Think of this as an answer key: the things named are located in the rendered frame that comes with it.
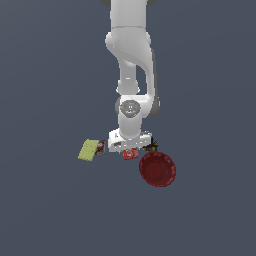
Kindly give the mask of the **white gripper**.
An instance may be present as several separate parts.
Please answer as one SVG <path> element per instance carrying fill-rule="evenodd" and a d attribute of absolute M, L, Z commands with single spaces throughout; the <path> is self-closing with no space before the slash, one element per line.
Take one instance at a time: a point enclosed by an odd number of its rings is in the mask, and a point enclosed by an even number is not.
<path fill-rule="evenodd" d="M 151 143 L 152 133 L 149 131 L 141 132 L 135 139 L 124 139 L 119 132 L 119 129 L 115 129 L 109 132 L 108 149 L 110 152 L 120 153 L 123 150 L 138 148 L 147 146 Z"/>

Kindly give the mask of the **dark multicoloured small object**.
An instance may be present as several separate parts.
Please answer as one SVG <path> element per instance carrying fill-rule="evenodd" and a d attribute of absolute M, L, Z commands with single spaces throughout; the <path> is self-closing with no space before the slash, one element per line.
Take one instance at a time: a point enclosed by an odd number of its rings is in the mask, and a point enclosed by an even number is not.
<path fill-rule="evenodd" d="M 158 150 L 158 144 L 157 144 L 157 142 L 154 139 L 152 139 L 151 140 L 151 144 L 149 144 L 147 146 L 144 146 L 143 150 L 144 151 L 149 151 L 149 152 L 157 151 Z"/>

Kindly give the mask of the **red small can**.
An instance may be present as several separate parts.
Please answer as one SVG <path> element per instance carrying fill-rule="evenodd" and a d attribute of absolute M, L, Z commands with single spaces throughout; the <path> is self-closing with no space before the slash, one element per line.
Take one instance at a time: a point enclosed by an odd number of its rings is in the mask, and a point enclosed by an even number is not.
<path fill-rule="evenodd" d="M 130 159 L 138 158 L 139 153 L 135 148 L 131 148 L 131 149 L 124 150 L 123 156 L 125 160 L 130 160 Z"/>

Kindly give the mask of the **dark brown small box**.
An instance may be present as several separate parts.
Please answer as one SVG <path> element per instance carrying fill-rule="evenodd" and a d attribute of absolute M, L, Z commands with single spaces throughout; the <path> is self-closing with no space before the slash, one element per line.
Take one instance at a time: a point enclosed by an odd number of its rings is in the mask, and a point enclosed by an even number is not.
<path fill-rule="evenodd" d="M 96 155 L 104 155 L 105 154 L 105 141 L 101 140 L 98 143 L 97 150 L 95 152 Z"/>

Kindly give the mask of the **yellow-green sponge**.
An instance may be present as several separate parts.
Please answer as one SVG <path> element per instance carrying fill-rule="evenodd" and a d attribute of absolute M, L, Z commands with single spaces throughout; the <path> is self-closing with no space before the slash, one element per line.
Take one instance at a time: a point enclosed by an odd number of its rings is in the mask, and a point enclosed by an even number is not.
<path fill-rule="evenodd" d="M 78 158 L 80 160 L 92 161 L 95 155 L 95 152 L 98 147 L 98 140 L 89 140 L 87 139 L 79 152 Z"/>

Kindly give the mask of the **dark red bowl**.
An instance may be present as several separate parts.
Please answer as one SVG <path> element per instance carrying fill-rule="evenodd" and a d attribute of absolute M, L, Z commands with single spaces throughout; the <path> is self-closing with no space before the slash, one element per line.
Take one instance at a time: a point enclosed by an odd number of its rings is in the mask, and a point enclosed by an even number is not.
<path fill-rule="evenodd" d="M 145 154 L 139 162 L 142 178 L 151 186 L 169 186 L 176 177 L 176 166 L 173 160 L 159 151 Z"/>

